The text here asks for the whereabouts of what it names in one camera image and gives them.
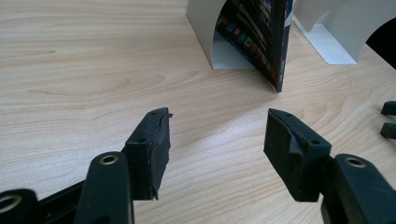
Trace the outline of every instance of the hole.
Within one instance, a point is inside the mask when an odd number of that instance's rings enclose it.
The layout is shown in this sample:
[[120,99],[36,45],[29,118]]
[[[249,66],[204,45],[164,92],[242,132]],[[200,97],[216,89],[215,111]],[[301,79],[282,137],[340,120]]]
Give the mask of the hole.
[[364,168],[364,167],[366,167],[366,163],[364,163],[364,162],[361,161],[361,160],[355,159],[355,158],[351,158],[351,157],[346,158],[346,162],[347,162],[349,165],[354,166],[354,167],[357,167],[357,168]]
[[100,159],[99,162],[103,165],[110,165],[116,162],[118,159],[119,159],[118,156],[109,155]]
[[0,199],[0,214],[5,213],[16,207],[22,201],[20,195],[6,195]]
[[139,138],[136,140],[137,143],[144,143],[146,142],[146,138]]
[[108,216],[97,217],[92,224],[109,224],[111,223],[111,219]]

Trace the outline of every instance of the wooden table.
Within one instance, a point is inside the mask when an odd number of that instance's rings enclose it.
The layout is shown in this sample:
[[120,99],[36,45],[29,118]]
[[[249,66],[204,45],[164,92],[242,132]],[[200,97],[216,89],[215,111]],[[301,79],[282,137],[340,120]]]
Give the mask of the wooden table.
[[371,161],[396,187],[396,142],[380,114],[396,72],[364,47],[358,65],[327,65],[292,25],[283,91],[256,70],[212,70],[187,0],[0,0],[0,191],[39,199],[120,151],[144,115],[167,106],[170,161],[158,202],[136,223],[320,223],[262,152],[268,108]]

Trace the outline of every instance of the clamp jaw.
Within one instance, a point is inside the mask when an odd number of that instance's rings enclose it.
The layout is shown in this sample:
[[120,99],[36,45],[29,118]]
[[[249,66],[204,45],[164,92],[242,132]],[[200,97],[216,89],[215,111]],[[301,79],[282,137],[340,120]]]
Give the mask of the clamp jaw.
[[121,152],[95,157],[87,178],[41,201],[30,189],[0,193],[0,223],[134,223],[133,200],[158,200],[169,161],[168,108],[147,113]]
[[297,202],[323,195],[324,223],[393,223],[396,191],[367,160],[340,154],[292,114],[269,109],[264,153]]

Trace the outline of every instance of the black plastic part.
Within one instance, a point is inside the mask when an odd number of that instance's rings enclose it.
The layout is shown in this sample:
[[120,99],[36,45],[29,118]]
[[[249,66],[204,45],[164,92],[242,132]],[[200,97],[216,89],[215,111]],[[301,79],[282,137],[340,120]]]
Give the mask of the black plastic part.
[[133,223],[131,208],[126,156],[121,152],[107,152],[94,158],[74,223]]
[[396,123],[384,123],[381,129],[381,135],[385,138],[396,139]]
[[388,101],[384,103],[381,114],[396,116],[396,101]]
[[14,189],[4,191],[0,194],[0,223],[35,223],[37,207],[37,197],[32,190]]
[[298,202],[316,202],[332,145],[292,114],[269,109],[264,153]]
[[168,108],[153,110],[142,119],[125,143],[131,195],[134,200],[158,200],[166,164],[169,161]]
[[323,198],[320,207],[324,224],[347,224],[347,214],[345,214],[340,203],[331,203]]
[[78,182],[41,200],[37,212],[40,223],[72,223],[83,185],[84,181]]
[[331,176],[347,222],[325,223],[396,223],[396,191],[369,161],[339,154]]

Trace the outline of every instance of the black object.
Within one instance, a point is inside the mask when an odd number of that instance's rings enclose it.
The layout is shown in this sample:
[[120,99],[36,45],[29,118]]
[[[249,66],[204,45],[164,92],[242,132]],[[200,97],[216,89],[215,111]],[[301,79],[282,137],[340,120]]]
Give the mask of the black object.
[[396,18],[379,27],[366,41],[379,56],[396,69],[396,42],[394,31],[396,30]]
[[395,223],[396,191],[367,160],[340,154],[292,114],[269,109],[264,153],[298,202],[316,202],[330,223]]
[[381,114],[396,116],[396,101],[387,101],[382,107]]
[[133,200],[158,200],[169,161],[168,108],[147,113],[121,152],[92,160],[87,179],[37,201],[29,189],[0,194],[0,224],[134,223]]
[[[396,101],[385,102],[382,107],[381,114],[396,116]],[[396,139],[396,123],[384,123],[380,133],[385,138]]]
[[385,138],[396,139],[396,123],[384,123],[381,129],[381,135]]

